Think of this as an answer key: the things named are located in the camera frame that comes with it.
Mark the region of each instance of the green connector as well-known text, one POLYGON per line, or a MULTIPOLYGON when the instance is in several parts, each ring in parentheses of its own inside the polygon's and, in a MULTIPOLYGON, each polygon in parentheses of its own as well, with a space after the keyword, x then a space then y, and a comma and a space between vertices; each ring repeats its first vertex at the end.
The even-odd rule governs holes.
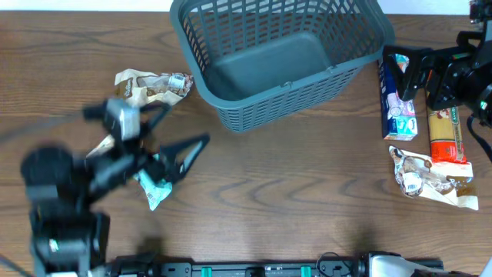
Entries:
POLYGON ((212 268, 201 268, 201 277, 212 277, 212 268))
POLYGON ((301 277, 311 277, 311 267, 301 266, 301 277))

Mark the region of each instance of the snack wrapper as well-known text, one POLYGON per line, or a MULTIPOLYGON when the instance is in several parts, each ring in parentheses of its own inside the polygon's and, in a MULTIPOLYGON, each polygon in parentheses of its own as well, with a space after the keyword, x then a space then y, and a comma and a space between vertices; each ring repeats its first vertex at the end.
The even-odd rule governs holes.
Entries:
POLYGON ((471 163, 433 162, 432 158, 390 146, 394 176, 408 197, 425 197, 478 210, 477 190, 471 163))
MULTIPOLYGON (((159 154, 155 154, 153 157, 159 160, 159 154)), ((171 194, 172 184, 170 182, 161 181, 158 184, 154 184, 145 170, 141 170, 135 174, 133 179, 137 180, 144 189, 148 200, 148 207, 151 211, 154 211, 159 203, 171 194)))
POLYGON ((116 75, 115 85, 116 95, 126 98, 130 105, 142 107, 153 101, 175 105, 190 92, 193 76, 126 69, 116 75))

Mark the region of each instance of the candy wrapper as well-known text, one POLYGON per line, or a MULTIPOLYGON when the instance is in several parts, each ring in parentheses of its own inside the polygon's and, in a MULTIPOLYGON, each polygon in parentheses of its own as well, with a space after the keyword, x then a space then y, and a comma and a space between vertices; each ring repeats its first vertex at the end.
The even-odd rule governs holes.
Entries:
MULTIPOLYGON (((159 160, 159 154, 155 154, 154 159, 159 160)), ((155 184, 145 170, 141 170, 133 178, 144 189, 148 200, 148 207, 151 211, 154 211, 159 203, 171 194, 172 184, 170 182, 161 181, 155 184)))
POLYGON ((420 196, 478 210, 477 191, 471 182, 471 164, 432 162, 431 157, 390 146, 394 175, 408 197, 420 196))
MULTIPOLYGON (((190 92, 191 86, 193 85, 193 76, 183 73, 161 73, 157 75, 151 72, 127 69, 116 75, 115 85, 117 85, 116 95, 125 98, 126 102, 132 106, 142 107, 154 101, 175 105, 190 92)), ((115 140, 112 136, 108 135, 87 156, 100 155, 111 149, 114 145, 115 140)), ((149 208, 152 211, 171 193, 171 183, 163 181, 154 184, 143 170, 133 177, 144 189, 149 208)))
POLYGON ((116 95, 126 98, 130 105, 142 107, 156 100, 174 105, 190 92, 193 76, 127 69, 116 75, 115 85, 116 95))

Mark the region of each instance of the crumpled wrapper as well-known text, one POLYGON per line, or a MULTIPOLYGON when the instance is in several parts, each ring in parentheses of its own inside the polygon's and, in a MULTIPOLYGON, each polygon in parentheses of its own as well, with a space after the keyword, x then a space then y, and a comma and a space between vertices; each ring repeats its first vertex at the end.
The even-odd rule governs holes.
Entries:
POLYGON ((432 162, 432 158, 390 146, 394 176, 408 197, 420 196, 478 210, 471 163, 432 162))
MULTIPOLYGON (((155 154, 154 159, 159 160, 159 154, 155 154)), ((144 189, 145 195, 148 200, 148 207, 151 211, 161 203, 162 200, 166 199, 172 192, 172 184, 166 182, 165 180, 160 181, 158 184, 153 184, 152 180, 148 180, 149 177, 144 170, 141 170, 138 174, 133 176, 135 180, 140 183, 140 186, 144 189)))
MULTIPOLYGON (((190 92, 193 76, 185 73, 140 72, 126 69, 115 77, 116 95, 126 99, 135 107, 142 107, 154 101, 175 105, 190 92)), ((87 156, 104 153, 115 145, 115 140, 108 135, 87 156)))

